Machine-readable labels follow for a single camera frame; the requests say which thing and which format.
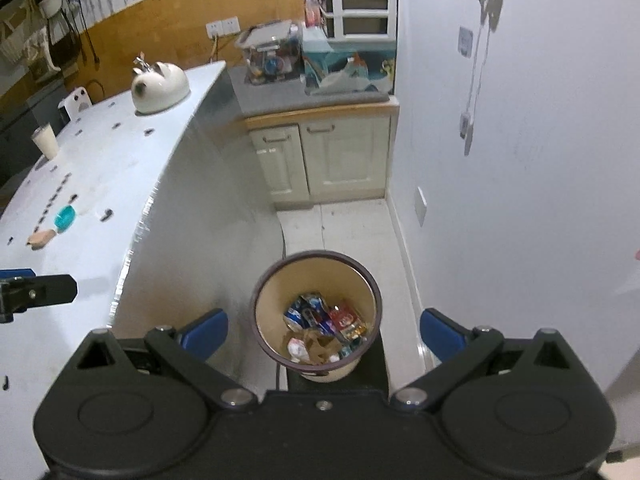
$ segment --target kettle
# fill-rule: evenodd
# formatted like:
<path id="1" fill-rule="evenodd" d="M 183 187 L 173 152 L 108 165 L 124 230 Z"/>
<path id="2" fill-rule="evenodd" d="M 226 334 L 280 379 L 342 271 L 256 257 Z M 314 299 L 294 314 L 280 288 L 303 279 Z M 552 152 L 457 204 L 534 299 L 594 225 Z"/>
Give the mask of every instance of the kettle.
<path id="1" fill-rule="evenodd" d="M 142 52 L 134 63 L 140 67 L 133 69 L 131 96 L 140 114 L 167 110 L 190 94 L 189 80 L 180 67 L 160 62 L 149 65 Z"/>

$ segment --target blue bowl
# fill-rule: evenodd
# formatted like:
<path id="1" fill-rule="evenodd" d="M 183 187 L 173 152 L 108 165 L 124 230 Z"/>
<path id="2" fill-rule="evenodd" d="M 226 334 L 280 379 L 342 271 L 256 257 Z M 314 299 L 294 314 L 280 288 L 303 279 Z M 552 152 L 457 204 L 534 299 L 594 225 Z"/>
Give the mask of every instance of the blue bowl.
<path id="1" fill-rule="evenodd" d="M 66 231 L 69 229 L 69 226 L 76 219 L 76 210 L 73 209 L 70 205 L 65 205 L 60 212 L 57 214 L 56 219 L 54 220 L 55 226 L 58 228 L 59 232 Z"/>

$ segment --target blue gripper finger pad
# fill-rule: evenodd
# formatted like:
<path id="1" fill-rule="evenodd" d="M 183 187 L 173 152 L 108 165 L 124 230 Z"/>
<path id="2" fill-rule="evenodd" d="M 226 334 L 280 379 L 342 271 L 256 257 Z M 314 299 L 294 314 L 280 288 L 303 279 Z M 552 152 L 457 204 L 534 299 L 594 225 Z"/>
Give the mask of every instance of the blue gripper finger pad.
<path id="1" fill-rule="evenodd" d="M 206 361 L 226 341 L 228 331 L 228 317 L 217 308 L 180 330 L 178 342 L 196 359 Z"/>
<path id="2" fill-rule="evenodd" d="M 431 310 L 423 311 L 420 316 L 420 337 L 440 362 L 444 362 L 466 347 L 467 338 L 465 333 L 458 332 L 441 319 L 444 316 L 436 316 Z"/>
<path id="3" fill-rule="evenodd" d="M 36 273 L 31 269 L 2 269 L 0 270 L 0 280 L 9 278 L 35 278 Z"/>

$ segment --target plastic bottle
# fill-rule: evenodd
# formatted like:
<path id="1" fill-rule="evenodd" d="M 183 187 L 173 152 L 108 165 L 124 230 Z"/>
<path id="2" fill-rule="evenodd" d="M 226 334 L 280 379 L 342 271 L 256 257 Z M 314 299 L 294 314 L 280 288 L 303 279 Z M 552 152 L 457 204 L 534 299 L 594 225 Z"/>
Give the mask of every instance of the plastic bottle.
<path id="1" fill-rule="evenodd" d="M 307 27 L 320 27 L 322 25 L 322 14 L 320 12 L 320 0 L 304 0 L 305 2 L 305 25 Z"/>

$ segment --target floor tile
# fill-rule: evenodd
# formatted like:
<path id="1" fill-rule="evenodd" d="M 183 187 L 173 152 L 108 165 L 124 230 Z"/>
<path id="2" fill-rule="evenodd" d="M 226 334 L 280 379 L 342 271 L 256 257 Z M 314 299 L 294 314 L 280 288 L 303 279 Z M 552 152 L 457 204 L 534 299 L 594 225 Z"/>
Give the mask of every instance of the floor tile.
<path id="1" fill-rule="evenodd" d="M 323 204 L 321 209 L 325 240 L 393 233 L 389 211 L 382 199 Z"/>
<path id="2" fill-rule="evenodd" d="M 284 232 L 287 252 L 289 247 L 295 247 L 296 252 L 322 248 L 322 220 L 319 205 L 312 209 L 279 211 L 278 219 Z"/>
<path id="3" fill-rule="evenodd" d="M 363 264 L 375 279 L 383 272 L 384 251 L 388 244 L 389 239 L 383 235 L 348 238 L 333 234 L 324 237 L 325 249 L 350 256 Z"/>
<path id="4" fill-rule="evenodd" d="M 376 277 L 382 294 L 382 341 L 385 345 L 389 386 L 395 391 L 426 372 L 415 322 L 411 294 L 395 240 L 386 245 L 382 271 Z"/>
<path id="5" fill-rule="evenodd" d="M 618 464 L 603 464 L 600 473 L 607 480 L 637 480 L 640 478 L 640 457 Z"/>
<path id="6" fill-rule="evenodd" d="M 287 243 L 287 256 L 290 254 L 300 253 L 302 251 L 312 251 L 317 249 L 324 249 L 322 244 L 322 235 L 310 237 L 306 240 L 297 240 L 295 242 Z"/>

